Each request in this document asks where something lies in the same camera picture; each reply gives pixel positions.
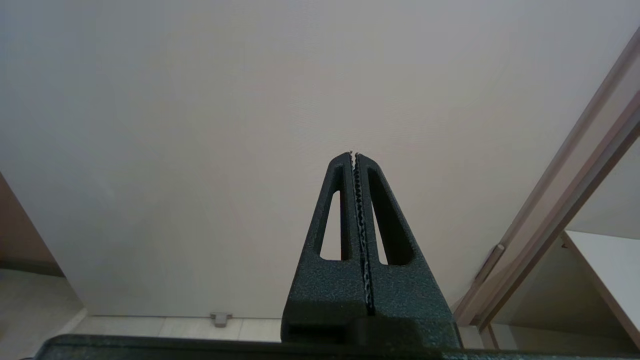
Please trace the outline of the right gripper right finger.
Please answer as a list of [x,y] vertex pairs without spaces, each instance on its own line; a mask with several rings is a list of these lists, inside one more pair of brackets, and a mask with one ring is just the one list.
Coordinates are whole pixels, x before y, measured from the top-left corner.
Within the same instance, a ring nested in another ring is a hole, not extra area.
[[394,348],[460,348],[457,324],[381,167],[355,157],[356,206],[366,242],[367,315],[355,342]]

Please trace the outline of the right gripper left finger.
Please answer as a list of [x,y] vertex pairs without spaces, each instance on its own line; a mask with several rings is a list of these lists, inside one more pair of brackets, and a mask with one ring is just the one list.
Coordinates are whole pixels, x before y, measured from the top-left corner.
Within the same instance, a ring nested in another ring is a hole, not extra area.
[[[339,195],[340,259],[322,257],[334,194]],[[344,343],[370,309],[349,152],[327,166],[281,318],[284,343]]]

